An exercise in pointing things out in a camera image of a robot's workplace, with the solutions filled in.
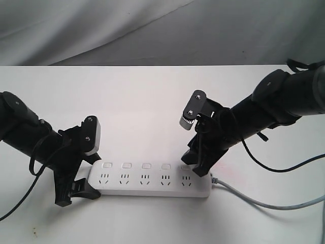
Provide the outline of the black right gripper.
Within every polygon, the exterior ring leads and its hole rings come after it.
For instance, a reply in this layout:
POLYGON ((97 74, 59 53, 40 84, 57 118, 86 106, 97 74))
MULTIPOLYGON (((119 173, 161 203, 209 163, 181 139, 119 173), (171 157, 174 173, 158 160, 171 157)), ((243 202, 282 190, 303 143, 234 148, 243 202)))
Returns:
POLYGON ((238 128, 229 109, 217 112, 212 118, 203 116, 195 127, 197 134, 190 140, 189 149, 181 157, 186 165, 195 165, 199 177, 207 175, 212 166, 230 147, 240 142, 238 128))

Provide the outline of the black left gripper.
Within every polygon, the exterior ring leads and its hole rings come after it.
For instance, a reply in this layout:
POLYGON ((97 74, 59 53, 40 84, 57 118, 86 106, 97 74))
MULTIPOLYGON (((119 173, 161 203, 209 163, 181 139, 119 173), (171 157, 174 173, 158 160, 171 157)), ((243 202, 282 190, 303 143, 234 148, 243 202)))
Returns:
POLYGON ((94 189, 86 178, 75 181, 76 174, 84 160, 93 165, 101 157, 98 153, 83 155, 80 150, 80 128, 70 128, 65 131, 60 130, 62 135, 62 146, 54 154, 53 175, 55 188, 55 204, 58 206, 68 206, 72 204, 71 198, 98 199, 101 193, 94 189))

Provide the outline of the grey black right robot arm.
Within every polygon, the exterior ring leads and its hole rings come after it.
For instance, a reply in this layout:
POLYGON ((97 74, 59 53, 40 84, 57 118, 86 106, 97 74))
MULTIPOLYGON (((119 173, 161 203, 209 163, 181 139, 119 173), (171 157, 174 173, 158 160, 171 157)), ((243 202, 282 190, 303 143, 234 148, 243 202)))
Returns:
POLYGON ((324 114, 324 62, 304 64, 287 60, 289 72, 278 69, 268 74, 252 94, 231 108, 195 90, 180 119, 196 135, 181 157, 202 177, 234 145, 253 135, 263 141, 264 129, 293 125, 303 116, 324 114))

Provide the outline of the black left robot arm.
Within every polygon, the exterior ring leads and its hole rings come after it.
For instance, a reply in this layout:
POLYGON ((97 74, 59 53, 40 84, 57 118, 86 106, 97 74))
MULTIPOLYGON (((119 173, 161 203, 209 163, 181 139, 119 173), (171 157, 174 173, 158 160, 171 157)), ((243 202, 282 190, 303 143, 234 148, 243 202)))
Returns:
POLYGON ((87 179, 75 179, 82 161, 92 165, 100 160, 100 137, 100 122, 94 115, 79 126, 54 131, 16 95, 1 93, 1 141, 29 156, 31 174, 37 175, 35 162, 53 171, 58 206, 70 205, 72 197, 91 200, 100 197, 87 179))

